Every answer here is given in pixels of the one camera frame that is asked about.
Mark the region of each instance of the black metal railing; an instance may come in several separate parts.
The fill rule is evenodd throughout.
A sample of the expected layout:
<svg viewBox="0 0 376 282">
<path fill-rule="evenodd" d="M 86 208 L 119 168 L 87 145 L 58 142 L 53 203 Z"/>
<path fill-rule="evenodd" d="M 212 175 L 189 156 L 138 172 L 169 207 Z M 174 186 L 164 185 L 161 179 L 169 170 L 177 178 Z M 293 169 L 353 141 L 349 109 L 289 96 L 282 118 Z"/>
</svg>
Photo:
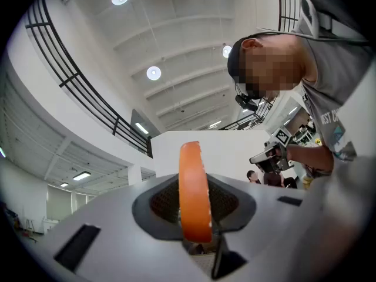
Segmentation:
<svg viewBox="0 0 376 282">
<path fill-rule="evenodd" d="M 258 102 L 258 109 L 256 112 L 249 114 L 248 116 L 241 118 L 219 130 L 249 130 L 254 128 L 255 126 L 264 122 L 266 115 L 270 111 L 271 107 L 273 106 L 274 101 L 276 98 L 266 97 L 261 98 Z"/>
<path fill-rule="evenodd" d="M 86 113 L 122 140 L 152 157 L 150 139 L 143 137 L 90 84 L 65 48 L 49 15 L 46 1 L 36 0 L 26 13 L 26 29 L 31 31 L 43 57 L 59 81 L 59 86 L 83 106 Z"/>
<path fill-rule="evenodd" d="M 278 31 L 290 32 L 300 16 L 300 0 L 279 0 Z"/>
</svg>

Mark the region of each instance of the black rectangular slot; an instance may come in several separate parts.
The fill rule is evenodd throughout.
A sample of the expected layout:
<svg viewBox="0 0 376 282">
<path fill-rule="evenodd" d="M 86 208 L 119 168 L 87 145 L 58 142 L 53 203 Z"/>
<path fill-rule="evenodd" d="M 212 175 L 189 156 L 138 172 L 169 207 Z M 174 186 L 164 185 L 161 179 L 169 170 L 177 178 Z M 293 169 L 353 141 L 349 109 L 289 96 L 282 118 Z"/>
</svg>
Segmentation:
<svg viewBox="0 0 376 282">
<path fill-rule="evenodd" d="M 293 206 L 299 207 L 302 200 L 300 199 L 295 199 L 293 197 L 289 196 L 281 196 L 277 199 L 279 202 L 286 203 L 286 204 L 292 204 Z"/>
<path fill-rule="evenodd" d="M 55 260 L 70 271 L 75 271 L 89 250 L 100 228 L 84 224 L 56 254 Z"/>
</svg>

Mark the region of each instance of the gray t-shirt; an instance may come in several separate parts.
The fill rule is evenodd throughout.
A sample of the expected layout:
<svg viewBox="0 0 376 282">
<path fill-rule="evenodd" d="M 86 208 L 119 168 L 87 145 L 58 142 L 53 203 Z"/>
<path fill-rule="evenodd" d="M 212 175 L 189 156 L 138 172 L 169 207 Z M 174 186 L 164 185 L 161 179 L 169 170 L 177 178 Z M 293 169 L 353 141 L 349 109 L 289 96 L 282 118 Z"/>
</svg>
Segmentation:
<svg viewBox="0 0 376 282">
<path fill-rule="evenodd" d="M 339 22 L 358 31 L 358 26 L 344 11 L 339 0 L 312 0 L 318 11 L 332 14 Z M 311 35 L 301 17 L 294 32 Z M 333 37 L 325 30 L 320 36 Z M 307 107 L 311 110 L 314 123 L 325 142 L 333 152 L 334 168 L 341 162 L 351 161 L 356 152 L 351 139 L 337 117 L 338 109 L 345 103 L 368 69 L 372 52 L 369 47 L 344 42 L 317 42 L 300 38 L 317 65 L 317 81 L 302 80 L 307 95 Z"/>
</svg>

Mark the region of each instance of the ear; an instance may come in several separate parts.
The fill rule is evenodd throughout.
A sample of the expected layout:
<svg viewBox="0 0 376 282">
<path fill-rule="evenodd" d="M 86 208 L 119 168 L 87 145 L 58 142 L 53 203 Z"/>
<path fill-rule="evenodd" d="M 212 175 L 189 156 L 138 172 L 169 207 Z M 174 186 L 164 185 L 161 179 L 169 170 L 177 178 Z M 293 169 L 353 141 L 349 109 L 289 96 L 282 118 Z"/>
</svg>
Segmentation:
<svg viewBox="0 0 376 282">
<path fill-rule="evenodd" d="M 243 49 L 252 49 L 255 47 L 263 47 L 263 44 L 258 39 L 246 39 L 241 43 Z"/>
</svg>

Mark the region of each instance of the orange object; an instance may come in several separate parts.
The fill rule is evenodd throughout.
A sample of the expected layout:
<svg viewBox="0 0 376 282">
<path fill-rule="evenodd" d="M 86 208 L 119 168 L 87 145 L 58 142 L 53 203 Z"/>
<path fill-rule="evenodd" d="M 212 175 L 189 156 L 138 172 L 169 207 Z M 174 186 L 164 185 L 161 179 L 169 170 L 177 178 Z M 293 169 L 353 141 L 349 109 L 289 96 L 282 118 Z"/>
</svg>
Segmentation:
<svg viewBox="0 0 376 282">
<path fill-rule="evenodd" d="M 196 243 L 211 242 L 209 186 L 198 141 L 180 148 L 179 203 L 184 237 Z"/>
</svg>

